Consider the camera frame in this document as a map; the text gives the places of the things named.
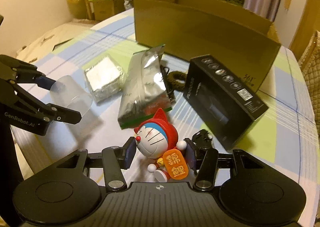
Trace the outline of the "clear plastic cup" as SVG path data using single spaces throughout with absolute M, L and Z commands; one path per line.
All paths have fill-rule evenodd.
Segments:
M 78 111 L 81 116 L 90 110 L 93 103 L 91 95 L 69 75 L 61 77 L 52 85 L 50 96 L 54 104 Z

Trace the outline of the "red Doraemon figurine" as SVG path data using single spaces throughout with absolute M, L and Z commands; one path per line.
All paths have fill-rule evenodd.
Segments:
M 153 160 L 148 171 L 160 183 L 182 180 L 189 174 L 184 154 L 187 143 L 178 139 L 178 132 L 163 109 L 134 129 L 136 146 L 145 157 Z

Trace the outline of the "black product box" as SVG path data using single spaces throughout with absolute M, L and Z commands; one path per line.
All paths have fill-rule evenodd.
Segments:
M 190 60 L 183 96 L 227 151 L 268 110 L 250 87 L 211 55 Z

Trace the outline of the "silver foil pouch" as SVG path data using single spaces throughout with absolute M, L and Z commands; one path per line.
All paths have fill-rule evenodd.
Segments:
M 150 119 L 158 109 L 172 110 L 173 95 L 165 83 L 161 66 L 164 45 L 133 54 L 120 101 L 118 123 L 122 129 L 132 128 Z

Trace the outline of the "checkered tablecloth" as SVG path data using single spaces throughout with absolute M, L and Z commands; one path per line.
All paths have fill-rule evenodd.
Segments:
M 128 10 L 37 57 L 35 64 L 52 79 L 69 75 L 85 87 L 84 70 L 90 62 L 110 55 L 127 68 L 131 56 L 142 49 L 135 41 L 133 11 Z M 314 113 L 298 63 L 287 48 L 279 50 L 258 95 L 268 110 L 239 140 L 237 148 L 315 193 L 319 184 L 319 142 Z M 33 172 L 78 148 L 93 153 L 107 146 L 122 145 L 133 135 L 133 130 L 121 129 L 118 124 L 120 100 L 117 94 L 102 104 L 93 104 L 77 125 L 53 122 L 44 137 L 13 127 L 16 141 Z

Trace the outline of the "large brown cardboard box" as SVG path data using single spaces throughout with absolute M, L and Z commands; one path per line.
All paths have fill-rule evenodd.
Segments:
M 281 47 L 274 23 L 221 0 L 134 0 L 136 41 L 180 59 L 212 55 L 257 91 Z

